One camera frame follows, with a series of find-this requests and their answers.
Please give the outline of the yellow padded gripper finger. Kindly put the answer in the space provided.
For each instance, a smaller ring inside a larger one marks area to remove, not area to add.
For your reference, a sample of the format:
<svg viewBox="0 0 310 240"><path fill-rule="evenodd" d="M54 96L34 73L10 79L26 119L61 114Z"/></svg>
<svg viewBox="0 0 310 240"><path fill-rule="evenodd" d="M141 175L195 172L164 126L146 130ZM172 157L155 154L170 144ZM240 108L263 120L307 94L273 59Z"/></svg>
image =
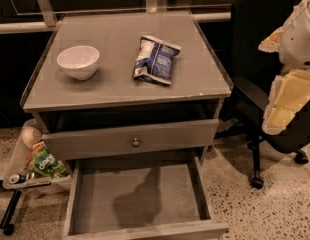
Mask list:
<svg viewBox="0 0 310 240"><path fill-rule="evenodd" d="M278 135L310 100L310 70L293 69L285 76L277 75L272 82L262 129Z"/></svg>

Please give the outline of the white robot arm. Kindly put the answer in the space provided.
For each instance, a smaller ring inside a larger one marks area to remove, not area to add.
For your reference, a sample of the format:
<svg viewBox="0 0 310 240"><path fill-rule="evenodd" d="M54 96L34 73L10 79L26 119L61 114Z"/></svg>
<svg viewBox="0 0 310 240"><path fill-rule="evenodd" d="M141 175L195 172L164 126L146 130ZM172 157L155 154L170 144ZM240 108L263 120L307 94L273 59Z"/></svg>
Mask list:
<svg viewBox="0 0 310 240"><path fill-rule="evenodd" d="M265 133L277 135L310 100L310 0L302 0L258 49L277 52L283 64L272 82L262 124Z"/></svg>

